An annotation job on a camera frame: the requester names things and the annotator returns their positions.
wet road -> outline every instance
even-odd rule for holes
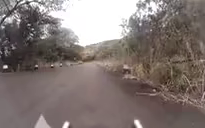
[[[0,128],[34,128],[42,114],[51,128],[205,128],[196,109],[135,96],[135,82],[94,64],[0,75]]]

asphalt road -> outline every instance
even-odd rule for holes
[[[205,128],[205,115],[191,107],[136,96],[136,82],[94,64],[38,72],[0,74],[0,128],[34,128],[42,114],[51,128]]]

foliage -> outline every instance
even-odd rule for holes
[[[22,21],[24,21],[25,18],[29,18],[29,21],[32,20],[35,23],[36,21],[42,21],[45,23],[46,21],[37,19],[38,18],[37,16],[42,17],[41,14],[47,15],[52,10],[62,9],[62,5],[64,1],[65,0],[50,0],[50,1],[48,0],[0,0],[0,59],[1,61],[3,63],[6,61],[6,54],[7,54],[6,53],[7,50],[4,46],[5,39],[3,39],[4,32],[2,32],[2,30],[4,29],[4,25],[8,24],[8,22],[11,19],[16,19],[17,17],[19,17]],[[34,14],[29,13],[27,9],[29,10],[32,9],[32,11],[35,11],[33,12]]]
[[[120,45],[99,50],[133,74],[196,98],[205,90],[205,0],[142,0],[123,20]]]
[[[64,0],[1,0],[0,60],[17,70],[43,62],[79,57],[78,37],[60,20],[49,15]]]

sky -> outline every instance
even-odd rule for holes
[[[79,44],[86,46],[121,38],[120,24],[136,10],[138,0],[74,0],[65,12],[52,15],[63,19],[62,26],[72,29]]]

roadside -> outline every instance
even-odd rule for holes
[[[125,68],[125,65],[121,64],[119,61],[106,60],[97,61],[96,63],[99,66],[103,67],[106,71],[119,74],[122,79],[140,83],[140,86],[132,87],[132,90],[134,90],[134,93],[138,96],[160,97],[164,101],[175,102],[183,106],[189,105],[196,107],[200,111],[205,113],[205,100],[201,101],[200,99],[192,98],[187,94],[177,94],[170,92],[169,90],[165,89],[163,85],[159,85],[157,83],[154,83],[153,81],[149,81],[134,75],[134,73],[132,73],[131,67],[128,67],[129,70],[131,70],[131,73],[125,74],[123,73],[123,68]]]

